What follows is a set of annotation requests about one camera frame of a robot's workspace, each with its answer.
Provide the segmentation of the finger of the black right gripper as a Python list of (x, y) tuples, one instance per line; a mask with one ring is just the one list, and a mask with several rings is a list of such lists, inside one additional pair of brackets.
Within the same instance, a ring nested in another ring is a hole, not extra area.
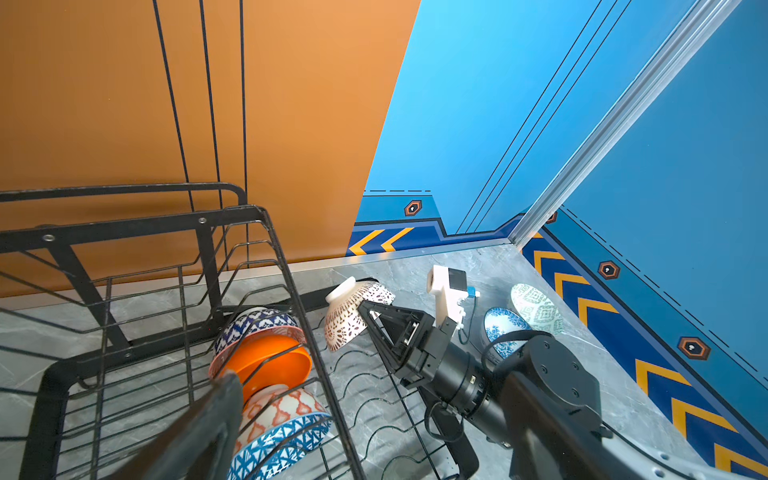
[(413, 349), (413, 335), (420, 324), (414, 311), (363, 300), (357, 312), (366, 324), (374, 346), (390, 372), (400, 372)]

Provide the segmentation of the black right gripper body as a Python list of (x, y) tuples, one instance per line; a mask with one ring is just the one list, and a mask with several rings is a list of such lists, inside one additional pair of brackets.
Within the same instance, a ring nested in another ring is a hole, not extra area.
[(420, 316), (419, 328), (412, 338), (413, 349), (402, 370), (391, 372), (408, 389), (424, 386), (434, 380), (457, 329), (456, 323), (450, 319), (438, 327), (431, 315), (423, 311), (412, 311)]

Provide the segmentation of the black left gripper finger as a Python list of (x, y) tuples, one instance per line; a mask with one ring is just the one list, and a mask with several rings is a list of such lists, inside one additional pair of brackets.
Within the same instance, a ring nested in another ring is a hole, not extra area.
[(243, 392), (237, 375), (213, 381), (211, 390), (158, 435), (113, 479), (224, 479), (242, 419)]

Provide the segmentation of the white lattice patterned bowl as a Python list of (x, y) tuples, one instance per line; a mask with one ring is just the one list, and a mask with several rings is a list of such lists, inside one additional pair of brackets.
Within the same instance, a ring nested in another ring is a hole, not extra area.
[(363, 301), (391, 305), (394, 299), (395, 295), (377, 281), (357, 281), (354, 277), (344, 280), (325, 297), (329, 305), (324, 327), (328, 348), (338, 351), (367, 328), (357, 310)]

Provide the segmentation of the blue geometric patterned bowl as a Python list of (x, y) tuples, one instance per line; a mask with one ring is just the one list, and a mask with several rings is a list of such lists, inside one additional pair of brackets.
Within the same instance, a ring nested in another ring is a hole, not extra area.
[(227, 477), (271, 479), (317, 448), (332, 425), (331, 415), (308, 391), (266, 387), (245, 404)]

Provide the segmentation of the orange plastic bowl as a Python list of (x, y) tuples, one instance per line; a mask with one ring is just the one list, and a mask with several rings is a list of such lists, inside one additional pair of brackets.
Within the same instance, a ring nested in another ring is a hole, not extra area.
[(274, 385), (296, 387), (306, 381), (313, 362), (307, 349), (294, 338), (269, 334), (239, 342), (232, 353), (223, 353), (226, 363), (215, 370), (216, 378), (235, 374), (243, 391), (243, 402)]

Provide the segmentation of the red and blue patterned bowl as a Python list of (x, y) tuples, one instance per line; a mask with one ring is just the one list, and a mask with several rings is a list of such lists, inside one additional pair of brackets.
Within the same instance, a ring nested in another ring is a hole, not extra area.
[(214, 357), (208, 378), (213, 379), (222, 370), (229, 352), (243, 336), (258, 339), (270, 334), (290, 337), (299, 343), (306, 342), (303, 329), (291, 314), (267, 307), (247, 309), (232, 320), (214, 342)]

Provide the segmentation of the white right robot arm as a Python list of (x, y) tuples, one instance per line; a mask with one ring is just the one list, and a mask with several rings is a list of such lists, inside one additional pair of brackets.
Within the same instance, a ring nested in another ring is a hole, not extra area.
[(497, 365), (453, 343), (456, 323), (371, 301), (357, 308), (387, 370), (419, 392), (425, 428), (466, 447), (464, 425), (511, 450), (512, 479), (732, 479), (633, 442), (603, 421), (597, 379), (552, 335), (521, 330)]

